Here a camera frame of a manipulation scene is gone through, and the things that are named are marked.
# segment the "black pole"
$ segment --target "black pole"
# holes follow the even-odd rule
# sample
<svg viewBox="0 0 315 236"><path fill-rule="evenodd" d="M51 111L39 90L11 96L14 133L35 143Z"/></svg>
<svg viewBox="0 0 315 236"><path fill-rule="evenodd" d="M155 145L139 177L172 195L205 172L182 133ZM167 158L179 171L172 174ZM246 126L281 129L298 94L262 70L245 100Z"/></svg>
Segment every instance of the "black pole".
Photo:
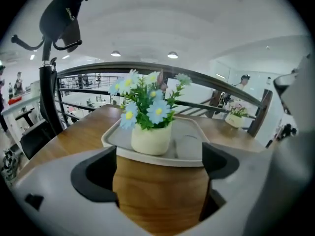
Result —
<svg viewBox="0 0 315 236"><path fill-rule="evenodd" d="M59 105L60 105L60 110L63 114L63 118L64 118L64 122L65 124L67 125L67 127L69 127L69 123L68 123L68 117L65 115L65 112L64 112L64 107L63 107L63 103L62 103L62 98L61 98L61 93L59 91L59 88L60 88L60 81L61 79L57 78L57 95L58 95L58 100L59 100Z"/></svg>
<svg viewBox="0 0 315 236"><path fill-rule="evenodd" d="M63 126L57 114L55 98L53 95L54 88L52 87L51 82L52 66L49 61L51 44L51 40L45 40L42 56L43 66L39 69L39 79L41 100L46 112L46 117L48 118L47 121L51 125L54 133L58 135L63 131Z"/></svg>

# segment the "white ceiling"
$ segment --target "white ceiling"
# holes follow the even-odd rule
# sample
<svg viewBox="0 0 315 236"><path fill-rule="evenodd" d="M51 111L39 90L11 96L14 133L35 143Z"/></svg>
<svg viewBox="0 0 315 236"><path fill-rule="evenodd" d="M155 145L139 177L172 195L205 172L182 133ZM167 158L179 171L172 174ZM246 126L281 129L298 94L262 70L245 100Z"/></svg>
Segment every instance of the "white ceiling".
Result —
<svg viewBox="0 0 315 236"><path fill-rule="evenodd" d="M41 39L39 19L50 1L29 0L17 16L1 43L4 63L15 60L25 65L29 61L33 53L11 44L10 36L18 34L36 45ZM151 60L207 73L209 60L230 55L234 48L308 34L284 0L89 0L82 3L78 21L83 45L65 60L61 58L66 51L52 50L65 68L97 57L104 61ZM110 56L113 50L122 56ZM169 59L170 51L179 58ZM40 66L40 52L31 62L34 67ZM241 56L240 50L234 55Z"/></svg>
<svg viewBox="0 0 315 236"><path fill-rule="evenodd" d="M312 50L310 37L285 36L226 50L214 60L236 70L287 74Z"/></svg>

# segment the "white flower pot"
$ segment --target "white flower pot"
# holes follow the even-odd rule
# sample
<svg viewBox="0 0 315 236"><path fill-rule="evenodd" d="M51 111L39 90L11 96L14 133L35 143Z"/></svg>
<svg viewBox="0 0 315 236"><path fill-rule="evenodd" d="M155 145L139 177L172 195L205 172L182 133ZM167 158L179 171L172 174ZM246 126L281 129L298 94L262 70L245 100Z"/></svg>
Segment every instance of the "white flower pot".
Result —
<svg viewBox="0 0 315 236"><path fill-rule="evenodd" d="M228 114L227 117L225 118L225 122L227 122L228 124L235 128L239 128L243 125L243 118Z"/></svg>
<svg viewBox="0 0 315 236"><path fill-rule="evenodd" d="M136 123L131 134L131 146L139 153L164 155L171 140L172 123L165 128L141 129Z"/></svg>

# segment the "white daisy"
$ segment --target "white daisy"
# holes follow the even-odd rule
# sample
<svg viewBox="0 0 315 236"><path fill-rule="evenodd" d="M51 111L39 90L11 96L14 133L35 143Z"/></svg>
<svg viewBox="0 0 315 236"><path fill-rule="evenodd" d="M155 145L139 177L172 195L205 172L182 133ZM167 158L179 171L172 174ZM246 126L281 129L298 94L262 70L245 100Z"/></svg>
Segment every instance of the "white daisy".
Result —
<svg viewBox="0 0 315 236"><path fill-rule="evenodd" d="M157 82L159 72L152 72L145 78L146 85Z"/></svg>

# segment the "wooden table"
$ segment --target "wooden table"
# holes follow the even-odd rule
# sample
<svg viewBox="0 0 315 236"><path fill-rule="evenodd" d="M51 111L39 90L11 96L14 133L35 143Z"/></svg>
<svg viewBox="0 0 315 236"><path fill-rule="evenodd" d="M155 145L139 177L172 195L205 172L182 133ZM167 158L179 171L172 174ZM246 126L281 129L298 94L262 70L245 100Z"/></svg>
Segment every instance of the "wooden table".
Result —
<svg viewBox="0 0 315 236"><path fill-rule="evenodd" d="M120 109L105 105L77 121L42 148L18 178L36 165L101 148L101 136L119 120L120 114ZM264 149L244 130L234 129L222 120L191 118L212 143L253 152ZM129 219L154 235L175 235L198 223L207 183L203 168L166 167L118 156L113 190L118 194L121 211Z"/></svg>

